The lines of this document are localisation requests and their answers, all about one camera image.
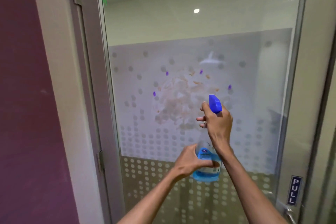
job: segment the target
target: blue trigger sprayer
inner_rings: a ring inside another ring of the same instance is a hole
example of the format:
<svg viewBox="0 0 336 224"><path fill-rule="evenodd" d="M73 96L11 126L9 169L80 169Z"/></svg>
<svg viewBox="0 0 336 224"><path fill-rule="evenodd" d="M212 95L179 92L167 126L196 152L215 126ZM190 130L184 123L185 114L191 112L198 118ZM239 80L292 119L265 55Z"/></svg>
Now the blue trigger sprayer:
<svg viewBox="0 0 336 224"><path fill-rule="evenodd" d="M218 114L222 111L222 105L215 95L209 95L209 106L212 112ZM199 159L211 159L219 163L219 167L202 167L193 172L192 177L200 182L214 182L219 179L221 171L221 159L212 146L208 130L203 129L196 147L196 155Z"/></svg>

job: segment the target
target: purple wall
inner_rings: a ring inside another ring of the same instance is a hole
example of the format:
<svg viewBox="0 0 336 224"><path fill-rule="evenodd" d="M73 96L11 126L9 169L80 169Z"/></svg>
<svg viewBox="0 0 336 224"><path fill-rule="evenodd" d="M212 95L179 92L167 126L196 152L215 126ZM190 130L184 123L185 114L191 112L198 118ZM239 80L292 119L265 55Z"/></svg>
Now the purple wall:
<svg viewBox="0 0 336 224"><path fill-rule="evenodd" d="M35 0L0 0L0 223L79 223Z"/></svg>

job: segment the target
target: forearm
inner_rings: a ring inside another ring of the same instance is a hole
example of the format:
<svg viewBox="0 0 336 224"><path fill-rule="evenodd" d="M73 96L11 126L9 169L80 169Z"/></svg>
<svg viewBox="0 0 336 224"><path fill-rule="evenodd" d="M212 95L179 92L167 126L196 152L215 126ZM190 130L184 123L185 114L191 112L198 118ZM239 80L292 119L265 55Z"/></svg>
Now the forearm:
<svg viewBox="0 0 336 224"><path fill-rule="evenodd" d="M177 181L178 176L178 171L173 168L118 224L152 223L163 201Z"/></svg>
<svg viewBox="0 0 336 224"><path fill-rule="evenodd" d="M287 223L250 178L231 149L221 147L219 155L236 188L250 224Z"/></svg>

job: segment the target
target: hand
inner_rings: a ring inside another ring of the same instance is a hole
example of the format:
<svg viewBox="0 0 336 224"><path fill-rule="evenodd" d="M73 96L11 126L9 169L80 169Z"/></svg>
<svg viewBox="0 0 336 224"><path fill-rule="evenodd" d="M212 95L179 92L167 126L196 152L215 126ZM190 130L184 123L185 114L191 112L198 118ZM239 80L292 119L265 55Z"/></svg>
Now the hand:
<svg viewBox="0 0 336 224"><path fill-rule="evenodd" d="M208 134L215 150L222 154L225 154L228 151L232 153L230 147L230 134L233 117L230 112L224 105L222 105L222 111L215 114L211 111L209 104L206 102L202 103L201 111L204 112L204 116L198 117L196 120L206 121L206 123L200 124L200 127L208 128Z"/></svg>
<svg viewBox="0 0 336 224"><path fill-rule="evenodd" d="M173 170L177 172L179 180L188 177L201 167L219 167L219 163L216 161L197 158L195 153L196 146L197 144L192 144L184 147L176 159Z"/></svg>

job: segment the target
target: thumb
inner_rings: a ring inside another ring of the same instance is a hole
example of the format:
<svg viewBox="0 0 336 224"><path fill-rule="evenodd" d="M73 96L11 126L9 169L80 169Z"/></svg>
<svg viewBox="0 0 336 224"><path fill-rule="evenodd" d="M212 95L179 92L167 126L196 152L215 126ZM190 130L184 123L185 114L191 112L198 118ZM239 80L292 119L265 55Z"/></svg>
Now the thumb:
<svg viewBox="0 0 336 224"><path fill-rule="evenodd" d="M201 167L219 167L220 164L216 161L213 161L211 159L199 159L198 161L198 168Z"/></svg>
<svg viewBox="0 0 336 224"><path fill-rule="evenodd" d="M205 114L205 117L209 117L211 114L213 114L213 112L210 109L209 104L205 101L202 103L202 109Z"/></svg>

